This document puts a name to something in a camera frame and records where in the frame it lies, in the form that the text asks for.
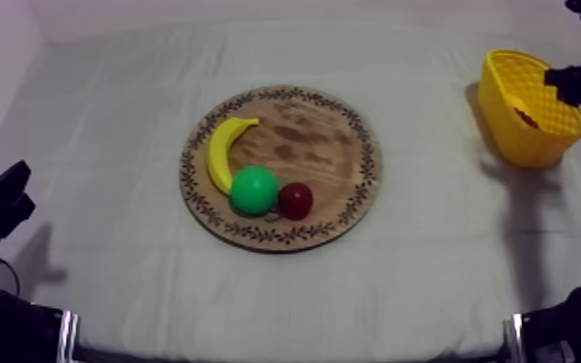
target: black cable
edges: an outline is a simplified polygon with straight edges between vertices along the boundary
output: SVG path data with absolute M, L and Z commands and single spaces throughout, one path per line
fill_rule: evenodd
M 14 268 L 5 260 L 0 258 L 0 264 L 5 265 L 9 271 L 12 272 L 12 275 L 14 276 L 14 282 L 15 282 L 15 297 L 19 297 L 20 296 L 20 279 L 18 278 L 18 275 L 15 273 Z

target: red ball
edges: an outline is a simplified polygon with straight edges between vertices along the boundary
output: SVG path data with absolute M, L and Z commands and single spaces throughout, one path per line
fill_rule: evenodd
M 303 182 L 292 182 L 282 188 L 277 196 L 277 207 L 288 219 L 304 219 L 313 206 L 313 192 Z

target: plastic fruit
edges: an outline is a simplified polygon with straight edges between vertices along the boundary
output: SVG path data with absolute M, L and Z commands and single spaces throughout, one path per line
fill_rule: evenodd
M 246 166 L 232 183 L 232 203 L 248 214 L 261 214 L 269 210 L 279 192 L 277 178 L 261 166 Z
M 292 220 L 306 218 L 312 206 L 313 192 L 302 182 L 287 184 L 277 198 L 277 208 L 281 214 Z
M 257 126 L 259 119 L 231 117 L 219 125 L 209 140 L 207 169 L 214 185 L 225 194 L 232 189 L 232 173 L 228 164 L 228 151 L 236 138 L 249 126 Z

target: decorative leaf border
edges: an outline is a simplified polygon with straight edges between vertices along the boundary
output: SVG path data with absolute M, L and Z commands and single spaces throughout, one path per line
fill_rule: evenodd
M 374 146 L 371 142 L 372 137 L 370 132 L 365 127 L 360 116 L 352 109 L 347 108 L 336 100 L 326 98 L 318 93 L 307 92 L 298 87 L 280 87 L 275 90 L 264 89 L 263 91 L 254 90 L 226 101 L 218 109 L 205 116 L 193 137 L 189 139 L 180 158 L 180 187 L 182 189 L 182 197 L 189 207 L 202 214 L 209 225 L 217 228 L 223 225 L 223 232 L 225 234 L 235 237 L 248 237 L 257 243 L 276 241 L 288 245 L 297 239 L 306 240 L 315 236 L 328 237 L 336 230 L 333 222 L 293 227 L 287 232 L 277 231 L 275 228 L 263 230 L 255 226 L 241 226 L 238 222 L 227 222 L 211 206 L 207 198 L 200 195 L 196 190 L 198 183 L 194 180 L 196 174 L 194 153 L 198 151 L 201 145 L 205 143 L 205 140 L 214 132 L 220 121 L 225 120 L 230 113 L 237 111 L 245 103 L 251 102 L 256 98 L 261 100 L 301 98 L 305 102 L 310 101 L 314 105 L 328 108 L 332 112 L 339 112 L 348 120 L 348 126 L 355 132 L 356 138 L 362 144 L 360 152 L 360 174 L 362 180 L 354 186 L 354 195 L 347 199 L 344 210 L 338 214 L 337 223 L 346 226 L 354 221 L 364 201 L 369 198 L 369 187 L 376 181 L 373 158 Z

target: white tablecloth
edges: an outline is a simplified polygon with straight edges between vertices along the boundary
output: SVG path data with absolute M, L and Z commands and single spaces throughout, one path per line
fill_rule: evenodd
M 26 159 L 38 204 L 0 256 L 24 297 L 80 313 L 83 342 L 107 349 L 252 362 L 495 351 L 501 319 L 581 285 L 581 142 L 556 169 L 515 170 L 487 148 L 469 104 L 484 55 L 501 47 L 581 62 L 545 43 L 336 17 L 50 47 L 0 129 L 0 173 Z M 351 104 L 384 158 L 367 217 L 288 256 L 212 237 L 178 181 L 208 110 L 275 84 Z

